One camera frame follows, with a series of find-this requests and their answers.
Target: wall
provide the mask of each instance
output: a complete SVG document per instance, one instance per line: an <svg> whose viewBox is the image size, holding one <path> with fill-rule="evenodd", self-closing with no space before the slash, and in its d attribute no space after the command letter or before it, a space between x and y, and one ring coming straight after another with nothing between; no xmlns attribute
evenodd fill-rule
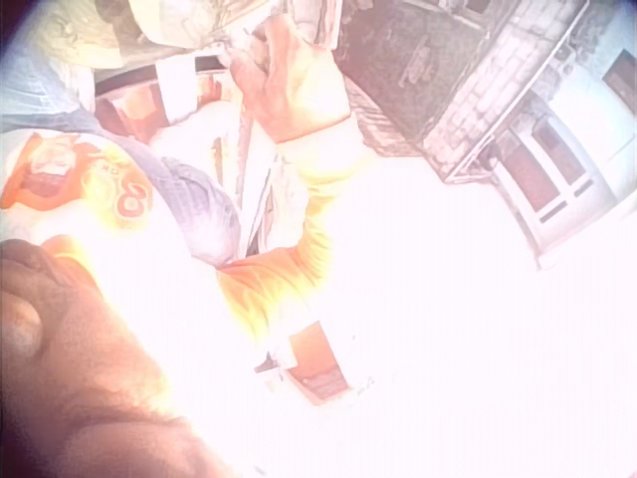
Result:
<svg viewBox="0 0 637 478"><path fill-rule="evenodd" d="M637 187L635 117L603 82L622 50L635 55L635 7L622 2L594 53L578 60L548 103L596 162L619 200Z"/></svg>
<svg viewBox="0 0 637 478"><path fill-rule="evenodd" d="M584 0L523 0L493 48L423 141L446 177L503 114L548 58Z"/></svg>

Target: brick wall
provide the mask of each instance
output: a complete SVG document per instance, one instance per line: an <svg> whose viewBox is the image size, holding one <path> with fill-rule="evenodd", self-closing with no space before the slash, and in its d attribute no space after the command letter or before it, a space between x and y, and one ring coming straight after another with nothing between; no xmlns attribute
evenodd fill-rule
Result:
<svg viewBox="0 0 637 478"><path fill-rule="evenodd" d="M442 177L482 138L572 23L584 0L522 0L494 46L423 140Z"/></svg>

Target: orange sleeve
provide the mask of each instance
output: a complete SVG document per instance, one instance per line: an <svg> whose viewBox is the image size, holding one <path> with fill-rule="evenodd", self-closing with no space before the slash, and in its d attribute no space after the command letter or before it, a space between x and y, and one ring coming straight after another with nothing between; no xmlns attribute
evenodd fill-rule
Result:
<svg viewBox="0 0 637 478"><path fill-rule="evenodd" d="M355 118L280 148L310 194L303 236L296 247L251 256L218 272L233 316L262 354L318 319L312 302L338 266L347 191L374 158Z"/></svg>

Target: person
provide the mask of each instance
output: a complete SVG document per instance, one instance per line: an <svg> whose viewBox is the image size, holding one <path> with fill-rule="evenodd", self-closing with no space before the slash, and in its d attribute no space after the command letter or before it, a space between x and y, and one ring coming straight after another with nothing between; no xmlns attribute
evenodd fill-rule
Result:
<svg viewBox="0 0 637 478"><path fill-rule="evenodd" d="M313 303L345 257L338 224L374 159L331 53L306 43L289 16L269 18L264 30L269 73L235 51L231 74L255 120L295 162L310 203L296 247L218 270L195 258L210 257L218 232L207 233L224 224L210 218L220 193L100 129L53 77L40 76L50 69L26 41L7 53L7 473L234 472L226 452L250 432L240 384L268 351L316 321Z"/></svg>

